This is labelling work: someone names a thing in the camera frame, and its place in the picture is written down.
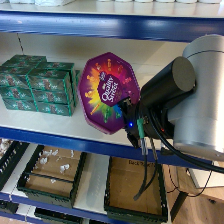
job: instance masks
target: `cardboard tray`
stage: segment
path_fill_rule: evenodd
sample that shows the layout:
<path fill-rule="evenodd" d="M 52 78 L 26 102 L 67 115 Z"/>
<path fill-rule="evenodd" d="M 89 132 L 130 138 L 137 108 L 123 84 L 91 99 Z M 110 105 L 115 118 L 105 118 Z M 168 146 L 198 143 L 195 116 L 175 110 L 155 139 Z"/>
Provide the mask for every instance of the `cardboard tray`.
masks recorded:
<path fill-rule="evenodd" d="M 18 207 L 19 207 L 19 204 L 7 202 L 7 201 L 0 201 L 0 211 L 1 212 L 15 214 Z"/>
<path fill-rule="evenodd" d="M 42 221 L 51 224 L 81 224 L 83 220 L 80 217 L 54 212 L 42 208 L 36 208 L 34 215 L 41 218 Z"/>
<path fill-rule="evenodd" d="M 168 221 L 166 191 L 161 165 L 158 165 L 158 180 L 155 178 L 142 196 L 137 201 L 133 200 L 133 196 L 138 192 L 142 183 L 144 173 L 142 165 L 142 162 L 135 160 L 110 158 L 104 197 L 104 210 L 109 218 L 139 224 L 158 224 Z M 153 170 L 154 167 L 148 169 L 148 181 Z"/>
<path fill-rule="evenodd" d="M 81 153 L 79 160 L 74 160 L 73 163 L 76 162 L 77 168 L 75 173 L 72 173 L 72 177 L 70 173 L 69 179 L 67 178 L 67 174 L 63 176 L 60 172 L 57 172 L 59 173 L 59 176 L 52 175 L 55 174 L 55 168 L 54 166 L 50 167 L 51 163 L 47 163 L 46 167 L 48 168 L 42 169 L 42 171 L 41 168 L 37 168 L 36 164 L 37 161 L 39 161 L 39 158 L 43 156 L 42 152 L 44 149 L 49 150 L 50 148 L 53 147 L 45 147 L 43 145 L 37 146 L 37 149 L 32 155 L 30 161 L 27 163 L 26 168 L 17 183 L 17 189 L 19 191 L 23 191 L 31 200 L 72 208 L 78 191 L 86 153 Z M 56 180 L 54 186 L 49 185 L 53 184 L 51 180 Z"/>
<path fill-rule="evenodd" d="M 20 161 L 29 143 L 14 141 L 0 159 L 0 190 L 8 181 L 16 165 Z"/>

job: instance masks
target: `cardboard box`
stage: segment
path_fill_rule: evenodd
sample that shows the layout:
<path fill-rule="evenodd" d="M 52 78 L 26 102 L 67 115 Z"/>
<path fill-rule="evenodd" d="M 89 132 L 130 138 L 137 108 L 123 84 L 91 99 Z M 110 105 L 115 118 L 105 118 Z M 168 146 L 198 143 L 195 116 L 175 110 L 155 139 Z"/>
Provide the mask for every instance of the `cardboard box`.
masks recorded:
<path fill-rule="evenodd" d="M 8 110 L 24 110 L 24 111 L 37 111 L 33 100 L 15 100 L 3 98 L 5 107 Z"/>
<path fill-rule="evenodd" d="M 73 93 L 71 88 L 68 89 L 67 93 L 64 91 L 53 92 L 36 89 L 32 89 L 32 93 L 36 101 L 44 103 L 69 104 L 73 100 Z"/>
<path fill-rule="evenodd" d="M 33 69 L 28 81 L 31 88 L 38 90 L 67 92 L 71 88 L 69 73 L 65 71 Z"/>
<path fill-rule="evenodd" d="M 69 72 L 70 82 L 76 82 L 75 64 L 64 62 L 40 62 L 38 69 L 58 70 Z"/>
<path fill-rule="evenodd" d="M 31 70 L 31 68 L 0 67 L 0 86 L 16 86 L 28 89 L 26 76 Z"/>
<path fill-rule="evenodd" d="M 31 199 L 72 208 L 86 153 L 39 145 L 22 173 L 17 188 Z"/>
<path fill-rule="evenodd" d="M 15 61 L 30 61 L 30 62 L 44 62 L 47 61 L 46 56 L 33 56 L 33 55 L 14 55 L 10 60 Z"/>
<path fill-rule="evenodd" d="M 75 104 L 73 100 L 70 102 L 70 104 L 54 104 L 36 101 L 36 105 L 39 112 L 63 116 L 72 116 L 75 110 Z"/>
<path fill-rule="evenodd" d="M 3 67 L 11 67 L 11 68 L 35 68 L 39 62 L 33 61 L 15 61 L 8 60 L 2 64 Z"/>
<path fill-rule="evenodd" d="M 154 172 L 148 163 L 147 180 Z M 142 196 L 134 201 L 143 181 L 144 164 L 141 161 L 110 158 L 104 208 L 109 218 L 132 223 L 167 222 L 168 209 L 161 165 L 157 177 Z"/>
<path fill-rule="evenodd" d="M 29 89 L 23 89 L 20 87 L 0 86 L 0 95 L 2 96 L 2 98 L 33 100 L 31 91 Z"/>

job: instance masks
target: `tin lid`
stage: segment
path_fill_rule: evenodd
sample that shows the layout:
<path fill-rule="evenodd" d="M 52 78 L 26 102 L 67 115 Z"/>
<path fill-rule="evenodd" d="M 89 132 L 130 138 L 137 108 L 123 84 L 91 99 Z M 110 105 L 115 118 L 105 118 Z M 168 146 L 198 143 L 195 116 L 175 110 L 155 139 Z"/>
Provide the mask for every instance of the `tin lid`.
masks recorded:
<path fill-rule="evenodd" d="M 86 63 L 78 94 L 87 123 L 106 134 L 113 134 L 125 125 L 117 103 L 129 97 L 136 104 L 140 88 L 131 65 L 106 53 Z"/>

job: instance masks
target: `green packaging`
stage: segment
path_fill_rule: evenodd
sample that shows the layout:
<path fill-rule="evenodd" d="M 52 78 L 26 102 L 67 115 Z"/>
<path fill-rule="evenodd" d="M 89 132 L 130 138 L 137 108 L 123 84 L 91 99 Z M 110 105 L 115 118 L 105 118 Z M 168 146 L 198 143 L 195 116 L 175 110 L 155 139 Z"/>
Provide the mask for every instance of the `green packaging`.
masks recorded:
<path fill-rule="evenodd" d="M 59 70 L 69 72 L 70 82 L 76 81 L 75 64 L 64 62 L 40 62 L 37 66 L 38 69 Z"/>
<path fill-rule="evenodd" d="M 33 100 L 31 91 L 29 89 L 23 89 L 20 87 L 1 87 L 0 86 L 0 94 L 2 98 Z"/>
<path fill-rule="evenodd" d="M 26 75 L 31 68 L 0 67 L 0 86 L 16 86 L 29 88 Z"/>
<path fill-rule="evenodd" d="M 33 69 L 28 74 L 30 87 L 47 91 L 64 91 L 71 88 L 69 73 L 65 71 Z"/>
<path fill-rule="evenodd" d="M 33 100 L 14 100 L 3 98 L 8 110 L 37 111 Z"/>
<path fill-rule="evenodd" d="M 2 66 L 11 68 L 35 68 L 38 64 L 39 62 L 9 60 L 2 64 Z"/>
<path fill-rule="evenodd" d="M 46 56 L 33 56 L 33 55 L 16 54 L 10 60 L 40 62 L 40 61 L 47 61 L 47 58 L 46 58 Z"/>
<path fill-rule="evenodd" d="M 72 116 L 75 110 L 73 100 L 70 102 L 70 104 L 53 104 L 53 103 L 43 103 L 36 101 L 36 105 L 39 112 L 48 114 L 57 114 L 63 116 Z"/>
<path fill-rule="evenodd" d="M 72 89 L 68 89 L 67 93 L 64 91 L 52 92 L 32 89 L 33 97 L 36 101 L 45 103 L 60 103 L 69 104 L 73 99 Z"/>

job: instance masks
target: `white container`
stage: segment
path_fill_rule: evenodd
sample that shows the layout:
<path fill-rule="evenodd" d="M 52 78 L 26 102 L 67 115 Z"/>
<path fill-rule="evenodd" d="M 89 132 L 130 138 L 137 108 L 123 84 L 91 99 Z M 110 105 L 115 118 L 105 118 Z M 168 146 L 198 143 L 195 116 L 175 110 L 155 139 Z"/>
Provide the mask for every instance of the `white container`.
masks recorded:
<path fill-rule="evenodd" d="M 134 13 L 139 15 L 152 14 L 153 2 L 142 4 L 141 2 L 134 2 Z"/>
<path fill-rule="evenodd" d="M 156 15 L 173 15 L 174 3 L 153 2 L 153 14 Z"/>
<path fill-rule="evenodd" d="M 203 17 L 216 17 L 219 14 L 220 4 L 203 4 L 197 3 L 195 15 Z"/>
<path fill-rule="evenodd" d="M 175 2 L 175 0 L 156 0 L 157 2 L 170 3 Z"/>
<path fill-rule="evenodd" d="M 219 4 L 222 0 L 199 0 L 201 3 L 207 3 L 207 4 Z"/>
<path fill-rule="evenodd" d="M 9 0 L 10 3 L 34 4 L 35 0 Z"/>
<path fill-rule="evenodd" d="M 35 0 L 35 5 L 38 5 L 38 6 L 61 6 L 61 5 L 66 5 L 73 1 L 74 0 Z"/>
<path fill-rule="evenodd" d="M 177 16 L 192 16 L 195 14 L 196 4 L 184 4 L 175 3 L 174 5 L 174 15 Z"/>
<path fill-rule="evenodd" d="M 134 2 L 114 2 L 114 11 L 118 14 L 131 14 L 133 13 Z"/>
<path fill-rule="evenodd" d="M 197 0 L 176 0 L 176 1 L 180 2 L 180 3 L 187 3 L 187 4 L 191 4 L 191 3 L 197 2 Z"/>
<path fill-rule="evenodd" d="M 96 1 L 96 10 L 101 13 L 113 13 L 114 12 L 114 2 L 101 2 L 100 0 Z"/>
<path fill-rule="evenodd" d="M 135 1 L 141 3 L 153 2 L 153 0 L 135 0 Z"/>

